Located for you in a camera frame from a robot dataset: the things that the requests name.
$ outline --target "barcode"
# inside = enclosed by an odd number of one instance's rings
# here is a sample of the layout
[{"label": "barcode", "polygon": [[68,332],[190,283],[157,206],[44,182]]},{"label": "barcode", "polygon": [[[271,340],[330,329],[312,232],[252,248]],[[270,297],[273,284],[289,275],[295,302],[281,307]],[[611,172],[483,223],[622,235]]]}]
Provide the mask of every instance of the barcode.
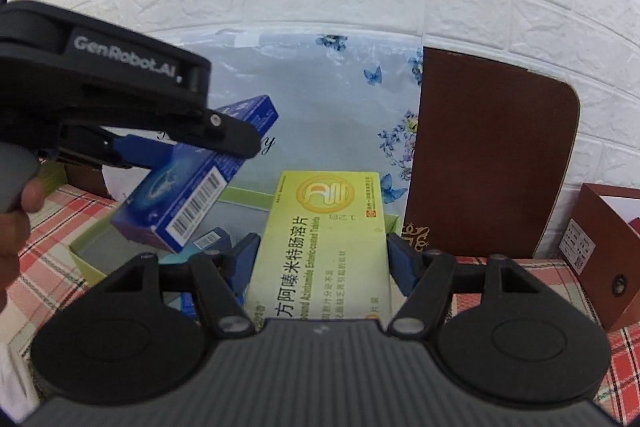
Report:
[{"label": "barcode", "polygon": [[199,238],[199,240],[194,241],[193,244],[199,250],[204,250],[205,248],[210,247],[210,245],[213,245],[219,239],[220,239],[220,236],[216,232],[211,230],[211,232],[206,233],[201,238]]},{"label": "barcode", "polygon": [[226,182],[216,167],[200,182],[193,194],[166,228],[167,232],[183,247],[216,201]]}]

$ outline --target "brown box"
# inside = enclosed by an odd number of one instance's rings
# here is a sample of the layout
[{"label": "brown box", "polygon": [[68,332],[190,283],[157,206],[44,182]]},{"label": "brown box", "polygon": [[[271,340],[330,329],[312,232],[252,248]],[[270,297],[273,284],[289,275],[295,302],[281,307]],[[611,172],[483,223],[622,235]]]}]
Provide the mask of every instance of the brown box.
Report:
[{"label": "brown box", "polygon": [[640,190],[584,184],[560,250],[607,331],[640,321]]},{"label": "brown box", "polygon": [[579,115],[569,84],[425,48],[402,237],[418,252],[533,257]]}]

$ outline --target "blue medicine box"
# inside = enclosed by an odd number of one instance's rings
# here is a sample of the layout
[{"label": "blue medicine box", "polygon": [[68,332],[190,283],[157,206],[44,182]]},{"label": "blue medicine box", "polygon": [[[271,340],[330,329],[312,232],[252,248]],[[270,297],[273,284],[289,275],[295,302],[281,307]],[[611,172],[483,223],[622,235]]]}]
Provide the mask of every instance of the blue medicine box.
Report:
[{"label": "blue medicine box", "polygon": [[[216,111],[251,123],[264,136],[278,119],[267,95]],[[168,161],[153,169],[111,217],[131,241],[173,252],[187,244],[244,160],[178,143]]]}]

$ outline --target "brown folder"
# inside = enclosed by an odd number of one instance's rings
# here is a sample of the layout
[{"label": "brown folder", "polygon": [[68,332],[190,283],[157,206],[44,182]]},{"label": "brown folder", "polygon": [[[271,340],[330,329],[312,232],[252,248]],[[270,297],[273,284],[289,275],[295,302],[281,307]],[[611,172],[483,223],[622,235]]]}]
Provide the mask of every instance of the brown folder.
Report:
[{"label": "brown folder", "polygon": [[579,114],[564,82],[425,48],[403,237],[418,251],[532,257]]}]

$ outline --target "yellow medicine box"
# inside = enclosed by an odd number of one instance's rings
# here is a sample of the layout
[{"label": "yellow medicine box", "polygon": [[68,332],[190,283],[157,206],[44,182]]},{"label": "yellow medicine box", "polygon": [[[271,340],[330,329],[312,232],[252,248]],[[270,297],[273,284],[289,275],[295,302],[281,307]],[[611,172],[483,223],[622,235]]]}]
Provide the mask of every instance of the yellow medicine box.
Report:
[{"label": "yellow medicine box", "polygon": [[285,171],[245,295],[266,318],[390,319],[377,172]]}]

